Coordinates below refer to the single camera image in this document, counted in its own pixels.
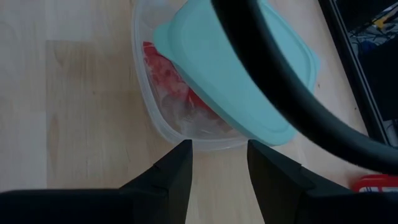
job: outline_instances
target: wooden table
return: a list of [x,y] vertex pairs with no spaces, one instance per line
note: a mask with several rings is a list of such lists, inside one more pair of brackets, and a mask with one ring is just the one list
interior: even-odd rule
[[[321,59],[315,96],[365,133],[317,0],[270,0]],[[135,0],[0,0],[0,190],[118,187],[172,145],[133,65]],[[298,135],[278,151],[341,185],[367,174]],[[187,223],[263,223],[246,150],[196,152]]]

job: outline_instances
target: red object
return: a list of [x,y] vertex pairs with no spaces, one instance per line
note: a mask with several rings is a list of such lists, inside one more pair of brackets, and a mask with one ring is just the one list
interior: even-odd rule
[[366,175],[352,187],[355,192],[398,192],[398,177],[386,174]]
[[191,103],[208,111],[213,110],[182,80],[173,63],[163,57],[155,48],[153,43],[142,44],[145,53],[145,62],[150,67],[154,84],[166,89],[167,93],[180,100]]

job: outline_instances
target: black cable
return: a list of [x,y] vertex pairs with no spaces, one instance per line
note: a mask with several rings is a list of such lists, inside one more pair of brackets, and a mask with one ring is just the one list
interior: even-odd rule
[[212,3],[248,74],[294,127],[348,162],[385,174],[398,174],[396,149],[348,127],[305,88],[280,52],[257,0],[212,0]]

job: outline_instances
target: clear plastic container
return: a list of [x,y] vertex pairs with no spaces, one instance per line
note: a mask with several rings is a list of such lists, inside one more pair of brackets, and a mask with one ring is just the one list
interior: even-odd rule
[[201,151],[242,146],[247,139],[212,112],[151,45],[154,29],[170,21],[184,2],[138,0],[134,6],[132,47],[149,115],[158,132],[173,144],[192,139],[194,149]]

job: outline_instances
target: container lid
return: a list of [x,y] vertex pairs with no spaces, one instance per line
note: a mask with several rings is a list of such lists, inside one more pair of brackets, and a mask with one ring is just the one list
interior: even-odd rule
[[[313,90],[319,64],[315,54],[268,3],[259,4],[290,66]],[[269,146],[285,144],[294,137],[295,129],[244,69],[210,0],[189,0],[172,21],[155,30],[154,42],[190,88],[238,131]]]

